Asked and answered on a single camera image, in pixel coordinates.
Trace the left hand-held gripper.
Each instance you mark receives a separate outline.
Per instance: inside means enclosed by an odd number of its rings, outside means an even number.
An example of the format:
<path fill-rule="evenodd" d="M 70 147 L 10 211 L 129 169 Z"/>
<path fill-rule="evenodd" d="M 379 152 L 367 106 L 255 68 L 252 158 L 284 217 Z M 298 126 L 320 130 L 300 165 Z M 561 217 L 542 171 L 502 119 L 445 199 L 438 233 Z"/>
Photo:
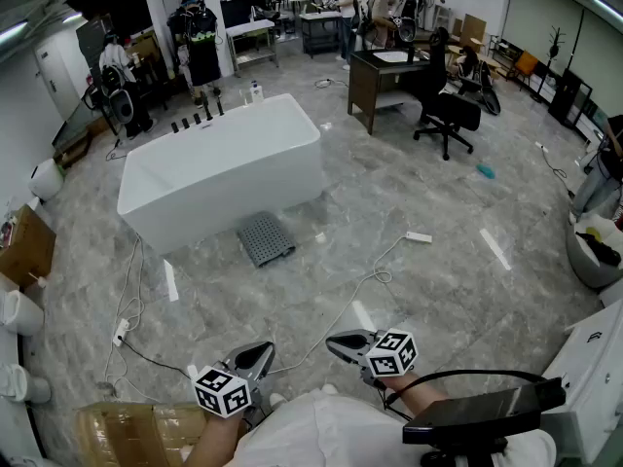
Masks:
<path fill-rule="evenodd" d="M 271 369 L 275 346 L 270 341 L 253 342 L 235 349 L 234 354 L 234 359 L 202 368 L 189 365 L 187 370 L 201 408 L 220 418 L 243 413 L 250 419 L 261 408 L 260 380 Z"/>

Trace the grey perforated floor mat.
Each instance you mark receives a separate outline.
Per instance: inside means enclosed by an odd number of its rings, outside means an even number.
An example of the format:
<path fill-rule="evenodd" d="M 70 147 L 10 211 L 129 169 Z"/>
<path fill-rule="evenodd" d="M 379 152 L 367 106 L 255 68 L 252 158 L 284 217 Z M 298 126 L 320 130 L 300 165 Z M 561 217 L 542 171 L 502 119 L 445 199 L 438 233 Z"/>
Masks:
<path fill-rule="evenodd" d="M 258 212 L 244 220 L 237 230 L 237 236 L 256 268 L 287 257 L 296 249 L 289 232 L 274 214 L 267 211 Z"/>

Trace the white bathtub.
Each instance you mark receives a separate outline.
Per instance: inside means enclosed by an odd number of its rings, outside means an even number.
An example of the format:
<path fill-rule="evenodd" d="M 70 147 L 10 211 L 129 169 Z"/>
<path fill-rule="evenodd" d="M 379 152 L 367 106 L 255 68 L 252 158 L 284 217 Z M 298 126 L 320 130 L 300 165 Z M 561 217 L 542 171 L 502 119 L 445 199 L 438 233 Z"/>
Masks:
<path fill-rule="evenodd" d="M 323 188 L 320 132 L 283 93 L 130 151 L 117 212 L 164 255 L 258 212 L 316 199 Z"/>

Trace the person's left forearm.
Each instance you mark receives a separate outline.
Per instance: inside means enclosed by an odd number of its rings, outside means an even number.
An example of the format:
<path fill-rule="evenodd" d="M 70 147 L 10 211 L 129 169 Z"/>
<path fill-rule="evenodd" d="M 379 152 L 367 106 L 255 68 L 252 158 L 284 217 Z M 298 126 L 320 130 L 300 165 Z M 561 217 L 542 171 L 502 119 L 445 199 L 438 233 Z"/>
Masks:
<path fill-rule="evenodd" d="M 240 428 L 246 426 L 243 417 L 244 412 L 227 418 L 213 415 L 183 467 L 225 467 L 234 458 Z"/>

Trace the person's white shirt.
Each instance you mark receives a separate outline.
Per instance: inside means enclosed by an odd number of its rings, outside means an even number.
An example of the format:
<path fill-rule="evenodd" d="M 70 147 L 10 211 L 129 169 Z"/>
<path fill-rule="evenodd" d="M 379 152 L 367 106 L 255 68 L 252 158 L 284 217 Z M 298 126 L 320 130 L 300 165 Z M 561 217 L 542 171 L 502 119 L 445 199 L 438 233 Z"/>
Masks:
<path fill-rule="evenodd" d="M 287 402 L 238 443 L 226 467 L 421 467 L 428 446 L 402 443 L 403 424 L 370 404 L 314 389 Z M 554 467 L 556 445 L 536 429 L 507 438 L 493 467 Z"/>

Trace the white ceramic toilet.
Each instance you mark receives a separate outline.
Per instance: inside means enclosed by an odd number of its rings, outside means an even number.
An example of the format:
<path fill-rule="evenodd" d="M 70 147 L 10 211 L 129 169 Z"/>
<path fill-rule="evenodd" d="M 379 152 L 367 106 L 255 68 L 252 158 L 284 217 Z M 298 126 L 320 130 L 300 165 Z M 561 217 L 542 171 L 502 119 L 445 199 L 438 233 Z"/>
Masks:
<path fill-rule="evenodd" d="M 0 295 L 0 326 L 24 337 L 37 334 L 44 325 L 44 311 L 18 290 Z"/>
<path fill-rule="evenodd" d="M 19 364 L 0 362 L 0 396 L 15 403 L 47 403 L 52 396 L 48 381 L 34 377 Z"/>

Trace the grey beanbag seat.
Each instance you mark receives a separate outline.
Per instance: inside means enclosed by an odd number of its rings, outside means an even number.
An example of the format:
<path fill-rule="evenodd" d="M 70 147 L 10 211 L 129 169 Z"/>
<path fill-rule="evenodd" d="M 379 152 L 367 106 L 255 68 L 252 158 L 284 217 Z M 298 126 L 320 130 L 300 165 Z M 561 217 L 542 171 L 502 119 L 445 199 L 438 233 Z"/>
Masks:
<path fill-rule="evenodd" d="M 600 261 L 586 240 L 579 236 L 588 229 L 594 229 L 604 245 L 620 254 L 618 266 Z M 623 232 L 612 220 L 598 214 L 583 215 L 579 222 L 568 226 L 566 247 L 573 271 L 586 286 L 600 290 L 623 278 Z"/>

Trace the dark wooden desk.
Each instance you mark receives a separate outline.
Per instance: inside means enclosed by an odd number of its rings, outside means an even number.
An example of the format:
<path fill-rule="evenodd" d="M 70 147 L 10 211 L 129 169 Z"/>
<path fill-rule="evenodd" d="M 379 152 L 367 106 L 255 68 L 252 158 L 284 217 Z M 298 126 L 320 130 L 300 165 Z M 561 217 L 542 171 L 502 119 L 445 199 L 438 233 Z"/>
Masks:
<path fill-rule="evenodd" d="M 358 109 L 369 135 L 373 134 L 378 110 L 418 101 L 415 82 L 430 66 L 423 54 L 409 59 L 400 50 L 356 52 L 350 59 L 347 112 L 353 116 L 353 109 Z"/>

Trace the white round appliance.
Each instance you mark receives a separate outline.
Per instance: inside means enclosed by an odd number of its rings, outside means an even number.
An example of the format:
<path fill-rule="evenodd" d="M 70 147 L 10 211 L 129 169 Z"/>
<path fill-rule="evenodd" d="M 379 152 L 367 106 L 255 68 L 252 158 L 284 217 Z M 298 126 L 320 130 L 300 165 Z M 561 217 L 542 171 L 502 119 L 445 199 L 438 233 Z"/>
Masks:
<path fill-rule="evenodd" d="M 63 174 L 54 159 L 39 163 L 28 181 L 30 192 L 42 201 L 53 198 L 62 188 Z"/>

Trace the black instrument bag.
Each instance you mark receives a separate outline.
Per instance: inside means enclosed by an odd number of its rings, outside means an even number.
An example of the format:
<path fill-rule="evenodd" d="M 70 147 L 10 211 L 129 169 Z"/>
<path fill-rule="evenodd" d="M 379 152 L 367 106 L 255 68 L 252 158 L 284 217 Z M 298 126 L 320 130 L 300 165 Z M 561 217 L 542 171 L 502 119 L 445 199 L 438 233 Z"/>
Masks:
<path fill-rule="evenodd" d="M 501 106 L 493 88 L 491 69 L 487 62 L 481 60 L 474 70 L 473 79 L 480 85 L 480 102 L 492 115 L 499 115 Z"/>

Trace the black rack table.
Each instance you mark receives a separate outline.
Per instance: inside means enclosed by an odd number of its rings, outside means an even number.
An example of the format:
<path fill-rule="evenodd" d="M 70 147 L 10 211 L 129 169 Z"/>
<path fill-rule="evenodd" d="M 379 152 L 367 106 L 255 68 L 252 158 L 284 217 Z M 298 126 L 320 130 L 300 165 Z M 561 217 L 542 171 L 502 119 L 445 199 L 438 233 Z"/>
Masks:
<path fill-rule="evenodd" d="M 301 14 L 303 53 L 310 58 L 318 54 L 337 51 L 340 48 L 339 12 Z"/>

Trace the white metal table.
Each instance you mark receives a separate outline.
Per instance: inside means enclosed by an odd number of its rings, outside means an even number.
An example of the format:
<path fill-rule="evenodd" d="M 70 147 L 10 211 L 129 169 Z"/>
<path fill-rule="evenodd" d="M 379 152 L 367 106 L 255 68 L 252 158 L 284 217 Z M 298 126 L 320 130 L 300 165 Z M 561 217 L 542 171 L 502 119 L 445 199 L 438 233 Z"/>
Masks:
<path fill-rule="evenodd" d="M 279 66 L 274 37 L 275 24 L 268 19 L 255 20 L 244 24 L 228 27 L 226 36 L 230 56 L 234 67 L 234 75 L 240 77 L 243 66 L 258 61 L 268 60 L 276 67 Z M 237 44 L 242 41 L 249 45 L 249 50 L 240 52 Z"/>

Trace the black low cabinet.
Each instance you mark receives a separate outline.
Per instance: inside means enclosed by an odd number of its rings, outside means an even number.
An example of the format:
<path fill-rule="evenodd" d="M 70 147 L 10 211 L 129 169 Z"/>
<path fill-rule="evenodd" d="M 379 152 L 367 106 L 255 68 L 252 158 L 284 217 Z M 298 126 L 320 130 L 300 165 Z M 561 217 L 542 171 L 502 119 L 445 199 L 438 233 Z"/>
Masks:
<path fill-rule="evenodd" d="M 574 128 L 593 89 L 568 68 L 557 83 L 548 113 L 561 125 Z"/>

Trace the orange chair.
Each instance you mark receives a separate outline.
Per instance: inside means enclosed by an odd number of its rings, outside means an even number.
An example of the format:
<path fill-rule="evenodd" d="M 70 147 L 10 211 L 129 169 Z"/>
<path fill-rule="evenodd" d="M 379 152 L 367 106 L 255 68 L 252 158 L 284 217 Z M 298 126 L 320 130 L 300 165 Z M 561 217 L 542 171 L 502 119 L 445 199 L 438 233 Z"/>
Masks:
<path fill-rule="evenodd" d="M 522 51 L 519 58 L 514 63 L 515 78 L 521 80 L 522 85 L 530 83 L 530 76 L 533 74 L 538 59 L 528 51 Z"/>

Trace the black coat rack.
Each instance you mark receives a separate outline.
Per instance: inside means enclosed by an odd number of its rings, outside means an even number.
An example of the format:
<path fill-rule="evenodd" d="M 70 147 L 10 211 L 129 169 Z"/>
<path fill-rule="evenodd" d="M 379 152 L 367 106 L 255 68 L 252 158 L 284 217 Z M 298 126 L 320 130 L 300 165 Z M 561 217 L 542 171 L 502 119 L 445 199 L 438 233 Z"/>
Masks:
<path fill-rule="evenodd" d="M 537 91 L 531 96 L 531 98 L 537 103 L 541 102 L 540 94 L 545 84 L 546 78 L 550 73 L 550 66 L 552 64 L 552 61 L 558 56 L 560 52 L 560 46 L 564 43 L 564 40 L 562 39 L 562 37 L 565 36 L 565 33 L 561 30 L 561 28 L 552 27 L 552 30 L 553 32 L 550 34 L 551 44 L 550 44 L 550 47 L 547 53 L 547 63 L 545 66 L 545 72 L 541 76 L 541 81 L 540 81 Z"/>

